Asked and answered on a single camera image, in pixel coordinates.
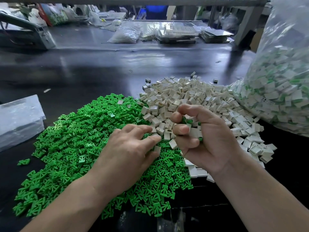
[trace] pile of green plastic pieces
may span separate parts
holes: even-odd
[[[118,105],[118,100],[123,100],[123,104]],[[40,158],[45,168],[31,171],[22,182],[15,198],[19,201],[13,208],[15,214],[38,215],[72,181],[86,174],[115,128],[149,124],[142,118],[142,107],[136,102],[133,97],[116,94],[99,97],[77,113],[61,115],[55,126],[44,130],[34,143],[36,150],[32,155]],[[172,150],[168,141],[161,141],[158,146],[160,157],[133,187],[106,206],[102,219],[112,217],[114,209],[121,210],[128,201],[137,212],[159,217],[170,209],[168,200],[175,198],[176,189],[193,188],[180,150]]]

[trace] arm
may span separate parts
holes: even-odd
[[[73,181],[21,232],[86,232],[111,199],[140,179],[156,157],[149,152],[161,137],[147,125],[116,129],[91,170]]]
[[[211,174],[249,232],[309,231],[309,211],[242,151],[222,119],[202,106],[184,104],[171,120],[180,123],[185,114],[201,122],[203,143],[177,124],[177,145],[185,158]]]

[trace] workbench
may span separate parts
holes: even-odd
[[[110,93],[138,97],[145,78],[189,76],[193,71],[204,81],[218,78],[228,85],[244,77],[255,54],[238,50],[232,43],[162,45],[157,43],[111,44],[113,34],[91,26],[50,28],[55,49],[46,52],[0,50],[0,101],[14,101],[37,94],[46,116],[45,125],[61,114],[76,112],[99,96]],[[286,186],[305,206],[308,202],[307,138],[265,126],[261,138],[278,149],[266,170]],[[31,156],[35,137],[0,153],[0,231],[17,232],[30,218],[15,217],[12,208],[21,182],[31,170],[44,163]],[[26,166],[19,160],[30,158]],[[204,178],[192,179],[194,189],[176,191],[172,209],[163,218],[174,222],[182,210],[185,231],[246,231],[232,206],[216,184]],[[157,219],[136,213],[129,205],[113,218],[98,219],[90,231],[157,231]]]

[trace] person's right hand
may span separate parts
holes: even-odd
[[[220,117],[201,105],[182,104],[172,114],[171,121],[180,123],[182,115],[186,114],[197,117],[203,135],[203,142],[200,142],[188,135],[187,125],[177,124],[173,127],[177,146],[186,159],[214,176],[224,171],[232,158],[243,155],[232,131]]]

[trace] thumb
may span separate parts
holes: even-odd
[[[158,158],[160,154],[158,152],[152,151],[145,155],[144,163],[141,165],[141,168],[144,171],[153,163],[153,161]]]

